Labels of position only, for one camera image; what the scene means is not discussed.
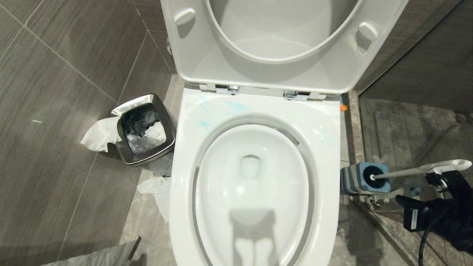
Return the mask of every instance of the bathroom floor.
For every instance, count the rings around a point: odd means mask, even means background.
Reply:
[[[361,97],[359,103],[367,161],[373,162],[377,155],[390,171],[396,171],[444,160],[473,160],[471,114],[367,97]],[[473,169],[462,174],[473,186]],[[423,176],[396,178],[391,182],[393,190],[420,187],[420,200],[437,198]],[[417,254],[421,234],[404,229],[403,209],[399,208],[396,203],[384,204],[379,209],[380,217]],[[424,265],[473,265],[473,257],[458,252],[434,233],[429,234],[424,252]]]
[[[174,75],[169,85],[164,104],[175,117],[179,116],[183,80]],[[340,167],[349,166],[347,136],[344,114],[342,114]],[[151,178],[143,171],[138,184]],[[141,236],[140,245],[133,258],[133,266],[175,265],[168,223],[159,213],[155,198],[150,194],[135,191],[120,243]],[[337,236],[330,266],[397,266],[406,262],[378,229],[349,201],[340,197],[340,213]]]

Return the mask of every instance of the toilet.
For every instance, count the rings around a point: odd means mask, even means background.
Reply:
[[[329,263],[340,102],[407,0],[161,0],[186,81],[169,229],[186,266]]]

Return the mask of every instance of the trash can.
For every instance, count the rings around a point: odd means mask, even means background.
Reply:
[[[158,96],[147,94],[127,101],[113,109],[111,116],[120,116],[117,130],[122,141],[117,142],[116,147],[123,162],[170,176],[176,129]],[[154,125],[159,133],[164,131],[162,138],[147,136],[148,129]]]

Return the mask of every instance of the black cable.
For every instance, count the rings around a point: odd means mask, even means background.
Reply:
[[[420,246],[419,246],[419,266],[424,265],[424,246],[425,246],[425,241],[427,240],[427,235],[430,233],[430,230],[432,229],[432,227],[434,227],[434,225],[448,213],[448,211],[453,207],[454,203],[455,202],[452,201],[452,203],[447,208],[445,208],[442,211],[442,213],[437,218],[435,218],[429,224],[429,226],[427,226],[427,228],[425,229],[424,234],[422,235],[422,239],[420,240]]]

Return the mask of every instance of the toilet brush handle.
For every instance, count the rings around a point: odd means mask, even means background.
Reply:
[[[417,168],[406,169],[402,171],[391,172],[387,174],[381,174],[372,176],[372,179],[381,179],[381,178],[392,178],[392,177],[405,177],[412,175],[423,175],[427,173],[437,173],[442,174],[443,172],[448,171],[463,171],[468,169],[472,165],[472,162],[463,159],[448,160],[437,163],[430,163],[422,165]]]

